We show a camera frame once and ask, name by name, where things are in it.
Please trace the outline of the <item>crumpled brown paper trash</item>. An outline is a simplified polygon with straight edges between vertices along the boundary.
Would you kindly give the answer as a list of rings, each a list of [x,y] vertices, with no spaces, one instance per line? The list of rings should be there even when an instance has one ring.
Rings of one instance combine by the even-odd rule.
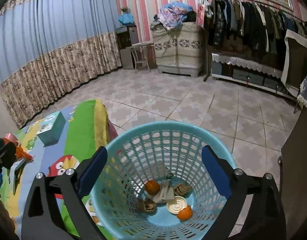
[[[175,196],[186,197],[192,189],[192,186],[186,183],[179,183],[173,186]]]

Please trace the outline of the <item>crumpled grey paper trash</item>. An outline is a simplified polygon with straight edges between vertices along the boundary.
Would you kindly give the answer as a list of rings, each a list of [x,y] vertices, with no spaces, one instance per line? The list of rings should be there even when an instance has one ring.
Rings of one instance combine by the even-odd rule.
[[[155,195],[149,195],[150,200],[159,204],[174,200],[175,194],[170,180],[164,180],[160,183],[160,191]]]

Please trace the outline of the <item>brown trash scrap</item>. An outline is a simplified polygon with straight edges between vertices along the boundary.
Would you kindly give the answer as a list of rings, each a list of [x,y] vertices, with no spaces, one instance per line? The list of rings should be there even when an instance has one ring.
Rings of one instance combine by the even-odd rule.
[[[156,211],[157,204],[149,198],[145,200],[140,199],[138,201],[138,209],[141,212],[152,214]]]

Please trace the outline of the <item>orange snack bag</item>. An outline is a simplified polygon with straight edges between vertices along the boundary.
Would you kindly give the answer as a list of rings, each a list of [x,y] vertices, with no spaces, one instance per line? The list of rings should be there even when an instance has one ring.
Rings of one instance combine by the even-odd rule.
[[[27,161],[32,161],[33,156],[30,154],[26,153],[21,146],[16,147],[16,153],[15,153],[17,158],[24,158]]]

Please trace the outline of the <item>teal cardboard box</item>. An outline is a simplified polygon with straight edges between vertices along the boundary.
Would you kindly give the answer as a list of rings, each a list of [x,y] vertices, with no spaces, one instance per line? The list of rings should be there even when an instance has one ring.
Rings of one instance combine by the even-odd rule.
[[[66,120],[60,111],[54,112],[42,119],[37,136],[45,146],[58,142]]]

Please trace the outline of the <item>colourful cartoon table cloth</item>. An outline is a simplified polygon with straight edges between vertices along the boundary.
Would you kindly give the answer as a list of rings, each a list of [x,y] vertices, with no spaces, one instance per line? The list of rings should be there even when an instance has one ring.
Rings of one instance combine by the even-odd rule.
[[[13,220],[18,237],[21,236],[25,202],[36,174],[42,172],[47,177],[62,175],[69,168],[77,168],[100,146],[106,146],[117,137],[116,131],[110,131],[113,125],[99,99],[69,106],[60,112],[65,123],[59,140],[54,144],[45,145],[37,135],[42,119],[15,133],[22,149],[33,157],[31,162],[21,166],[15,191],[11,190],[10,171],[2,170],[1,200]]]

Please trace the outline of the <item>dark wooden furniture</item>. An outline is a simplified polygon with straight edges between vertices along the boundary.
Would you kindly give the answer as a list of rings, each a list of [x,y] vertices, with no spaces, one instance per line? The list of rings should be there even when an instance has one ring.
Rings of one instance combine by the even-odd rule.
[[[307,109],[281,149],[281,201],[287,239],[307,239]]]

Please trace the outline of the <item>round metal can lid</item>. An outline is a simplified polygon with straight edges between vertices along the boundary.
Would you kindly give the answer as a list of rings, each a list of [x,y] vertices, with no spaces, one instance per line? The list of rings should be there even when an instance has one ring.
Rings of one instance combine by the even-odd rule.
[[[182,196],[175,196],[173,200],[167,202],[167,210],[173,214],[177,215],[180,211],[186,208],[188,205],[186,199]]]

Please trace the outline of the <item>teal plastic laundry basket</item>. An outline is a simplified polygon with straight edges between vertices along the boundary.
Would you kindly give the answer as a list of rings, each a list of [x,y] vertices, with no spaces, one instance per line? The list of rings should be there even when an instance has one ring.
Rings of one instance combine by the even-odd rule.
[[[202,161],[204,146],[235,166],[231,152],[207,130],[177,121],[134,127],[111,141],[108,158],[90,197],[107,231],[116,239],[202,239],[226,198],[219,194]],[[154,213],[141,211],[145,183],[168,180],[191,187],[186,202],[193,215],[181,221],[159,204]]]

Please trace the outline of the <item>blue and floral curtain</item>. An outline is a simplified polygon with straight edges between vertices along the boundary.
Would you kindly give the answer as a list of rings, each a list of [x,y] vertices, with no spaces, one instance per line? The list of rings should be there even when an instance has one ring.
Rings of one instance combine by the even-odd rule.
[[[116,0],[7,0],[0,11],[0,96],[16,126],[121,67]]]

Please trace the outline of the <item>small folding table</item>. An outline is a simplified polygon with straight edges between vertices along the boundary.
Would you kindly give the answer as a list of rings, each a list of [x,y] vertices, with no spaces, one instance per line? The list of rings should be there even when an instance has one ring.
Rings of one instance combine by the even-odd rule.
[[[150,51],[152,50],[153,45],[153,41],[146,41],[126,47],[126,50],[128,50],[131,55],[131,61],[128,63],[127,69],[134,69],[138,72],[141,67],[146,67],[150,72]]]

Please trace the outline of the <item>grey water dispenser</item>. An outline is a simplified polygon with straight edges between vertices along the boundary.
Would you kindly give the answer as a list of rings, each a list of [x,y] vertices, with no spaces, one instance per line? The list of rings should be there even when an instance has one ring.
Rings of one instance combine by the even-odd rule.
[[[129,25],[115,30],[123,69],[134,69],[134,59],[130,47],[139,42],[137,26]]]

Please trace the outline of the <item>cabinet with patterned cover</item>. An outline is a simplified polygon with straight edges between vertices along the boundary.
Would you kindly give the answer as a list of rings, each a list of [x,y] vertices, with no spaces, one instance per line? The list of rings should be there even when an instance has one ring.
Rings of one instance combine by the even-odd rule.
[[[167,30],[161,24],[152,30],[158,72],[198,77],[204,66],[204,30],[194,22]]]

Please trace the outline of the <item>clothes rack with garments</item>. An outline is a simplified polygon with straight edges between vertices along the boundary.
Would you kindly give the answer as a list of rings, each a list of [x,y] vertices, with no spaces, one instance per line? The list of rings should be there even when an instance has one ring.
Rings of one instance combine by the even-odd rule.
[[[208,22],[208,44],[218,52],[282,70],[284,41],[291,30],[307,39],[307,22],[251,0],[201,0]]]

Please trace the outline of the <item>pile of colourful clothes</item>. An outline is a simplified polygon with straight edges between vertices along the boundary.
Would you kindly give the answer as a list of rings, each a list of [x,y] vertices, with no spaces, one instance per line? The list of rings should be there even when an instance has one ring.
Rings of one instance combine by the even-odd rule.
[[[154,15],[150,29],[154,30],[163,27],[166,30],[178,29],[184,22],[195,22],[196,12],[193,7],[182,2],[172,2],[164,5]]]

